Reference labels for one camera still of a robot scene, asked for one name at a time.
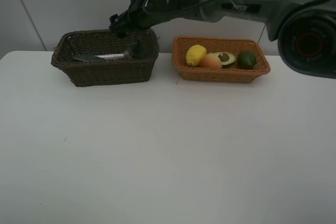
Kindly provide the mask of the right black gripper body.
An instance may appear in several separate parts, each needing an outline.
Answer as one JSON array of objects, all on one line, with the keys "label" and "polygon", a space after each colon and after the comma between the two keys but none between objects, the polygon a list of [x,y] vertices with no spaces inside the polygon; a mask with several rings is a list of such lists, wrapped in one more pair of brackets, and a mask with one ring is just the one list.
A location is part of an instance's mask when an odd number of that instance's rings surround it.
[{"label": "right black gripper body", "polygon": [[168,21],[168,0],[131,0],[122,14],[109,18],[109,29],[114,34],[142,31]]}]

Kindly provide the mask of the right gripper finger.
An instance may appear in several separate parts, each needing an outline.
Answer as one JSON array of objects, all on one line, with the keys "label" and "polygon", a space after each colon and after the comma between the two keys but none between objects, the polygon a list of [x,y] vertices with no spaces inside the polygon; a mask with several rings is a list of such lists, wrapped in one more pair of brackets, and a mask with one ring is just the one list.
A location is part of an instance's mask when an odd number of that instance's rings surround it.
[{"label": "right gripper finger", "polygon": [[126,37],[126,32],[124,32],[124,31],[122,31],[122,32],[118,32],[118,33],[117,33],[117,36],[118,36],[119,38],[125,38],[125,37]]}]

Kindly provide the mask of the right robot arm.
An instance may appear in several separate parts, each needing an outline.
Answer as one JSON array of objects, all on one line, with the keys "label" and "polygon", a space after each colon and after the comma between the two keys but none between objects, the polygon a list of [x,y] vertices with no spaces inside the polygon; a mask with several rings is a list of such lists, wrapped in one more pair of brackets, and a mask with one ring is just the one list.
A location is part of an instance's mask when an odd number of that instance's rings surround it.
[{"label": "right robot arm", "polygon": [[225,16],[265,24],[292,70],[335,78],[335,0],[131,0],[111,16],[110,30],[124,37],[176,18],[215,23]]}]

